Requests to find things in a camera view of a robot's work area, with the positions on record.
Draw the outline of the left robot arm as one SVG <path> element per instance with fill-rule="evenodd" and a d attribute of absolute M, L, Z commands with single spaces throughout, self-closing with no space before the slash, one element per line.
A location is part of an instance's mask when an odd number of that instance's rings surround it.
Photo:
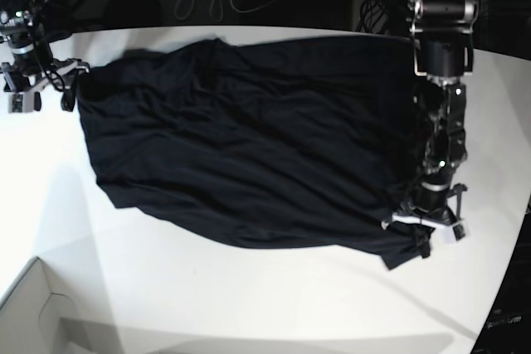
<path fill-rule="evenodd" d="M 425 259 L 431 254 L 435 230 L 449 233 L 455 241 L 465 237 L 460 209 L 451 209 L 448 201 L 460 200 L 467 190 L 452 180 L 468 157 L 463 78 L 474 68 L 473 35 L 480 0 L 407 0 L 407 6 L 414 73 L 426 79 L 413 99 L 427 132 L 417 174 L 399 208 L 382 226 L 391 230 L 409 225 Z"/>

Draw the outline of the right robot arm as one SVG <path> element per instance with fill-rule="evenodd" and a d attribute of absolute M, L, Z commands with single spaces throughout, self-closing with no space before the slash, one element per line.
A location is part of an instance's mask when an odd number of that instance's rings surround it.
<path fill-rule="evenodd" d="M 41 92 L 48 86 L 61 94 L 61 109 L 74 110 L 76 80 L 90 72 L 78 58 L 54 57 L 51 43 L 71 33 L 61 26 L 68 14 L 51 0 L 1 0 L 1 43 L 12 55 L 1 62 L 3 93 L 10 114 L 39 112 Z"/>

